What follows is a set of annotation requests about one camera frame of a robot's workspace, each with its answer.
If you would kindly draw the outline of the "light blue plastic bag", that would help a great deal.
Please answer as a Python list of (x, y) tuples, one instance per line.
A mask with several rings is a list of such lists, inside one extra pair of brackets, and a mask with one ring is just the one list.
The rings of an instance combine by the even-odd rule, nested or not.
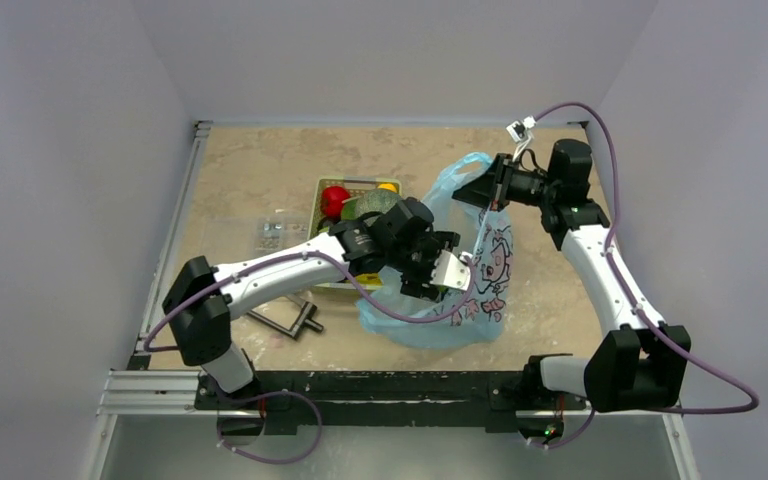
[(506, 211), (487, 211), (452, 198), (491, 164), (488, 154), (470, 153), (444, 168), (422, 198), (434, 216), (434, 229), (459, 234), (456, 251), (473, 255), (475, 288), (465, 303), (440, 321), (416, 324), (393, 319), (362, 298), (356, 307), (365, 330), (405, 346), (436, 349), (492, 342), (503, 332), (514, 261), (510, 216)]

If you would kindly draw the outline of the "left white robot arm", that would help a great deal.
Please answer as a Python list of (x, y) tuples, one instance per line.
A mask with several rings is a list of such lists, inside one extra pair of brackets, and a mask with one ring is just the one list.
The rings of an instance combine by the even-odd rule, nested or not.
[(472, 257), (455, 253), (459, 236), (437, 231), (419, 200), (397, 198), (386, 211), (358, 213), (289, 249), (232, 264), (188, 261), (163, 301), (161, 323), (188, 366), (210, 376), (220, 397), (244, 409), (257, 399), (251, 361), (231, 338), (230, 324), (256, 307), (306, 288), (347, 280), (388, 267), (401, 276), (400, 291), (438, 301), (448, 290), (461, 296), (453, 307), (427, 317), (433, 323), (456, 313), (474, 288)]

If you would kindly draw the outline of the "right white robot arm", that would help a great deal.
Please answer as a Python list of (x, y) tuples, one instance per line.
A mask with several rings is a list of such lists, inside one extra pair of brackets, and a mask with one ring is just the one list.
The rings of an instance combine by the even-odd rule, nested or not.
[(458, 188), (454, 199), (492, 211), (509, 203), (539, 208), (541, 224), (573, 266), (599, 319), (604, 338), (589, 359), (569, 355), (530, 357), (521, 392), (544, 407), (560, 392), (587, 399), (598, 412), (660, 410), (676, 404), (687, 361), (673, 350), (691, 346), (687, 330), (658, 313), (644, 322), (645, 296), (630, 280), (608, 237), (609, 220), (589, 197), (590, 147), (557, 141), (547, 171), (526, 171), (509, 154), (498, 154), (487, 171)]

